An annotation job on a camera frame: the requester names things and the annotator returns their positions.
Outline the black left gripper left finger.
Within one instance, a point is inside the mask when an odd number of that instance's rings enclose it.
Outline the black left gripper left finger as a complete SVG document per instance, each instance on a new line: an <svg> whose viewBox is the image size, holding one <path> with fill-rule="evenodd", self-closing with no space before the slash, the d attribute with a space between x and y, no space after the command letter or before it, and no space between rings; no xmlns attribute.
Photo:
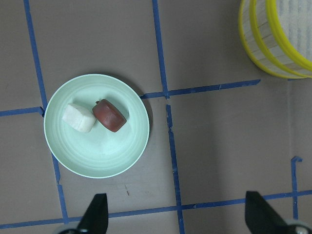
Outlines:
<svg viewBox="0 0 312 234"><path fill-rule="evenodd" d="M77 226L81 234L105 234L108 229L107 194L94 195Z"/></svg>

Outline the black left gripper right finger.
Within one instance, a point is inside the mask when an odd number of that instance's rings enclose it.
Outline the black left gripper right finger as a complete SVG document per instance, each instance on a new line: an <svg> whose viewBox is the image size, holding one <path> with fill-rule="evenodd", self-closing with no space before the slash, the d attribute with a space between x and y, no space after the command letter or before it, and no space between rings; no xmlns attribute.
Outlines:
<svg viewBox="0 0 312 234"><path fill-rule="evenodd" d="M245 223L252 234L283 234L287 223L257 191L247 191Z"/></svg>

